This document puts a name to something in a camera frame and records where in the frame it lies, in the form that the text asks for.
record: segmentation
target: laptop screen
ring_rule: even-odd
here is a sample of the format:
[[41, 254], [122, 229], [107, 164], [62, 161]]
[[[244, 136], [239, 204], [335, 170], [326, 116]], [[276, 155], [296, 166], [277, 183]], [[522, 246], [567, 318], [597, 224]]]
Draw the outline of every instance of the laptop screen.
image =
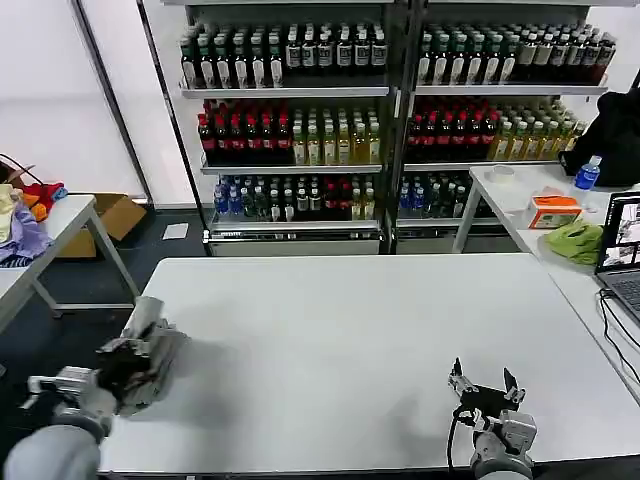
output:
[[614, 193], [602, 234], [596, 273], [640, 268], [640, 193]]

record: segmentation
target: black bag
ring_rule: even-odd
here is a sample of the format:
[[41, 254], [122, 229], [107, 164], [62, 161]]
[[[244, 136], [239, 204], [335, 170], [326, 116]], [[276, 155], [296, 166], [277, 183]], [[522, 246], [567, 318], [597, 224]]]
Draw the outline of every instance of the black bag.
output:
[[592, 155], [602, 157], [596, 186], [630, 187], [640, 183], [640, 90], [605, 93], [598, 117], [571, 151], [560, 152], [567, 175], [576, 175]]

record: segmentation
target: purple cloth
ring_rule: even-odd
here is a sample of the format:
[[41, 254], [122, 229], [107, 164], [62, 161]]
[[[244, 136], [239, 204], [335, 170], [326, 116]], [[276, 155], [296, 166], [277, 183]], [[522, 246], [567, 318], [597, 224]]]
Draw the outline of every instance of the purple cloth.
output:
[[11, 255], [33, 259], [42, 255], [51, 243], [33, 213], [24, 203], [18, 202], [11, 217], [9, 239], [0, 243], [0, 262]]

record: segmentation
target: paper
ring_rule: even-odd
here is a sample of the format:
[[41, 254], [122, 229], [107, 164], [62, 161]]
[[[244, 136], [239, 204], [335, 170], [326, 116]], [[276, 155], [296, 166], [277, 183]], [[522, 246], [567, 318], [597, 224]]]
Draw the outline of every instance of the paper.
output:
[[187, 230], [189, 230], [188, 223], [173, 223], [171, 225], [167, 225], [162, 239], [172, 240], [175, 238], [186, 238]]

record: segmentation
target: white table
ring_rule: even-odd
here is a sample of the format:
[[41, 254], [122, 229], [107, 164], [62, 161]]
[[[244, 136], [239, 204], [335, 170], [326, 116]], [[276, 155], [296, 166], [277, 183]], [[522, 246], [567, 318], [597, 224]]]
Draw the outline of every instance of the white table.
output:
[[115, 419], [104, 472], [441, 468], [456, 356], [527, 389], [534, 460], [640, 453], [636, 402], [528, 254], [172, 258], [144, 294], [191, 340], [166, 398]]
[[89, 308], [133, 308], [127, 304], [59, 304], [38, 281], [44, 269], [53, 261], [82, 227], [91, 231], [94, 240], [104, 254], [118, 268], [124, 285], [135, 298], [140, 295], [136, 284], [127, 271], [120, 255], [111, 243], [104, 225], [94, 209], [93, 195], [69, 195], [57, 201], [49, 217], [44, 220], [44, 229], [53, 239], [52, 245], [28, 267], [0, 269], [0, 331], [13, 319], [22, 306], [37, 292], [55, 315], [67, 310]]
[[[565, 175], [560, 165], [512, 167], [515, 170], [515, 179], [507, 184], [494, 183], [490, 180], [489, 173], [493, 167], [471, 168], [473, 187], [454, 241], [454, 253], [460, 253], [464, 249], [478, 200], [480, 197], [484, 198], [518, 247], [524, 252], [532, 253], [540, 260], [604, 354], [621, 375], [632, 395], [640, 403], [640, 385], [633, 374], [622, 364], [615, 349], [604, 337], [604, 318], [597, 302], [597, 293], [603, 285], [596, 280], [593, 274], [594, 267], [576, 265], [553, 253], [542, 238], [549, 230], [528, 229], [521, 220], [521, 212], [534, 192], [539, 192], [549, 186], [570, 193], [573, 179]], [[638, 185], [630, 190], [638, 190]], [[590, 192], [588, 201], [592, 206], [597, 207], [597, 210], [584, 212], [584, 218], [594, 224], [604, 224], [610, 194], [619, 191], [625, 190], [597, 188]], [[640, 341], [638, 324], [629, 317], [627, 311], [620, 304], [613, 300], [609, 300], [608, 303], [630, 333]], [[611, 337], [636, 370], [640, 369], [640, 351], [624, 336], [612, 316], [608, 315], [608, 317]]]

